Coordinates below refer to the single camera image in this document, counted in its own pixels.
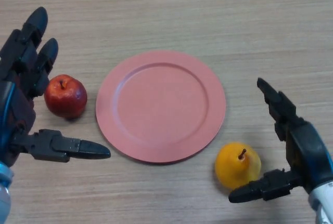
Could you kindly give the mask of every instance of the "yellow pear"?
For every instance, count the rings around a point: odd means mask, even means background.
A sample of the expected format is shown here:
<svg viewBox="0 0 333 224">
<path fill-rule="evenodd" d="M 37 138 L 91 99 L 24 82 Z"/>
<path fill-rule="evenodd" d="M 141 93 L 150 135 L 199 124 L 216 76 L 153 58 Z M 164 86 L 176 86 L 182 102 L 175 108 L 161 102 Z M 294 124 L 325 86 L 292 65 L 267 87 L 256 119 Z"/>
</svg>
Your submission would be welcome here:
<svg viewBox="0 0 333 224">
<path fill-rule="evenodd" d="M 222 147 L 215 161 L 217 178 L 230 190 L 258 180 L 260 170 L 258 154 L 249 145 L 241 142 L 231 142 Z"/>
</svg>

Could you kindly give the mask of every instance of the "wooden table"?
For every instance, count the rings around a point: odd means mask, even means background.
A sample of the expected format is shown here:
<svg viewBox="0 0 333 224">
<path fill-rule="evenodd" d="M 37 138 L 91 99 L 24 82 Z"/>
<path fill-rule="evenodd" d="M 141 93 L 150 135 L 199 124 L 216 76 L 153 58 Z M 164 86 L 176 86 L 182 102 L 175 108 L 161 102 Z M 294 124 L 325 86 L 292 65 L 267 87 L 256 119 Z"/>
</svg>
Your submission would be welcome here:
<svg viewBox="0 0 333 224">
<path fill-rule="evenodd" d="M 99 86 L 119 62 L 151 49 L 183 51 L 210 66 L 225 87 L 227 116 L 207 149 L 171 166 L 136 163 L 113 149 L 109 160 L 68 164 L 21 155 L 8 223 L 314 223 L 301 188 L 271 202 L 229 203 L 213 163 L 237 140 L 258 151 L 263 171 L 288 168 L 258 76 L 290 97 L 333 152 L 333 0 L 0 0 L 0 43 L 38 6 L 49 14 L 44 41 L 59 42 L 50 76 L 74 76 L 89 99 L 74 123 L 36 99 L 34 131 L 106 144 L 95 119 Z"/>
</svg>

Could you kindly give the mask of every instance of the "plate rim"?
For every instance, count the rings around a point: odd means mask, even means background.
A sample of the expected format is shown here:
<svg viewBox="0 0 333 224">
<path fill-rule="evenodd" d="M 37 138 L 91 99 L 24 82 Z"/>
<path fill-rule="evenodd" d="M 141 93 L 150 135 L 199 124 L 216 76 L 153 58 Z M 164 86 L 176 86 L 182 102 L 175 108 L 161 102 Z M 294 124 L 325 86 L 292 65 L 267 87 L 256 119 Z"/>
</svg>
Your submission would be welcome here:
<svg viewBox="0 0 333 224">
<path fill-rule="evenodd" d="M 133 149 L 128 149 L 126 148 L 126 146 L 121 145 L 119 143 L 120 141 L 112 141 L 112 137 L 115 136 L 114 133 L 116 133 L 118 136 L 118 133 L 121 133 L 121 131 L 117 129 L 117 131 L 112 133 L 110 127 L 106 126 L 106 124 L 103 123 L 102 120 L 102 118 L 106 118 L 107 122 L 114 121 L 113 114 L 106 115 L 107 111 L 101 109 L 102 107 L 104 107 L 103 104 L 105 104 L 103 103 L 104 98 L 113 97 L 115 93 L 115 88 L 119 86 L 119 83 L 122 82 L 129 73 L 133 72 L 135 69 L 139 69 L 142 66 L 151 65 L 154 63 L 169 63 L 172 65 L 177 65 L 183 69 L 186 69 L 187 71 L 190 71 L 191 74 L 194 75 L 196 79 L 198 79 L 202 83 L 207 94 L 207 116 L 206 119 L 202 122 L 202 124 L 198 127 L 198 130 L 196 131 L 197 136 L 191 136 L 191 140 L 189 140 L 187 137 L 183 139 L 185 141 L 181 140 L 177 143 L 170 144 L 168 147 L 164 147 L 163 151 L 165 153 L 170 152 L 172 154 L 170 156 L 160 154 L 160 149 L 157 149 L 156 147 L 154 149 L 149 149 L 149 147 L 147 146 L 135 147 L 136 149 L 141 149 L 139 152 L 140 154 L 138 155 L 135 152 L 133 153 Z M 112 90 L 104 89 L 110 85 L 112 85 Z M 103 134 L 104 138 L 118 151 L 133 159 L 143 162 L 172 163 L 184 160 L 201 152 L 214 139 L 214 137 L 221 129 L 221 126 L 223 125 L 225 119 L 226 97 L 220 79 L 212 71 L 212 69 L 210 69 L 198 58 L 179 51 L 152 50 L 125 59 L 107 74 L 98 90 L 95 110 L 97 123 L 101 133 Z M 124 140 L 122 140 L 122 142 L 130 142 L 132 146 L 138 145 L 137 142 L 131 141 L 128 138 L 123 137 L 123 139 Z M 189 142 L 196 142 L 197 144 L 195 147 L 191 147 L 189 146 Z"/>
</svg>

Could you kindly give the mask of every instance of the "black robotic finger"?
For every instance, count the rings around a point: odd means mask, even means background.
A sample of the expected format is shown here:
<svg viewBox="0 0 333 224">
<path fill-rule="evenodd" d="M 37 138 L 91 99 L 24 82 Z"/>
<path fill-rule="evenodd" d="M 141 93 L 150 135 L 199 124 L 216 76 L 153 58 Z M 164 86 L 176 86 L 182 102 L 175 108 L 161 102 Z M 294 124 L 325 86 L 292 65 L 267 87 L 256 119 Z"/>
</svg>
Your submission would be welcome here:
<svg viewBox="0 0 333 224">
<path fill-rule="evenodd" d="M 58 55 L 58 42 L 51 38 L 38 54 L 34 68 L 21 75 L 21 88 L 28 98 L 41 96 L 49 84 L 48 75 Z"/>
</svg>

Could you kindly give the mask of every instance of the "apple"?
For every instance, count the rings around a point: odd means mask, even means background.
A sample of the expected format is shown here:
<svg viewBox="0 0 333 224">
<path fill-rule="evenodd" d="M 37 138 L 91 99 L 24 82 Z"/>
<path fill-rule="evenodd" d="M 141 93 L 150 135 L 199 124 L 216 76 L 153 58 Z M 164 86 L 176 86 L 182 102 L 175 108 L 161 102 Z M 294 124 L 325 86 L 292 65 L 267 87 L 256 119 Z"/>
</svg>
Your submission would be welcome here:
<svg viewBox="0 0 333 224">
<path fill-rule="evenodd" d="M 44 99 L 48 109 L 56 116 L 73 119 L 79 117 L 87 104 L 87 91 L 83 84 L 62 74 L 50 80 Z"/>
</svg>

